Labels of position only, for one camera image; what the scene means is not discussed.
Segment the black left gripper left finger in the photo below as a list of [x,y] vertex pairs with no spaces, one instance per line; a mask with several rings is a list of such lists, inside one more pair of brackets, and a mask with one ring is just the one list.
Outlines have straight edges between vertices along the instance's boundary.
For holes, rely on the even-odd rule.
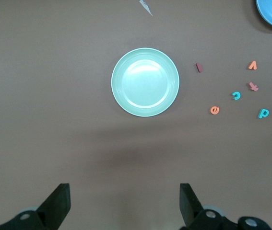
[[1,224],[0,230],[57,230],[70,209],[70,185],[59,184],[36,210],[21,212]]

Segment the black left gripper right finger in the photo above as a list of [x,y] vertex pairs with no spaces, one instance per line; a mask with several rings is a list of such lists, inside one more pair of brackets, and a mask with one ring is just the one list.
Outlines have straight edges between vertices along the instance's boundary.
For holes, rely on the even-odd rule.
[[182,230],[270,230],[271,227],[256,217],[243,216],[237,223],[219,212],[203,208],[190,184],[180,184],[179,207],[185,226]]

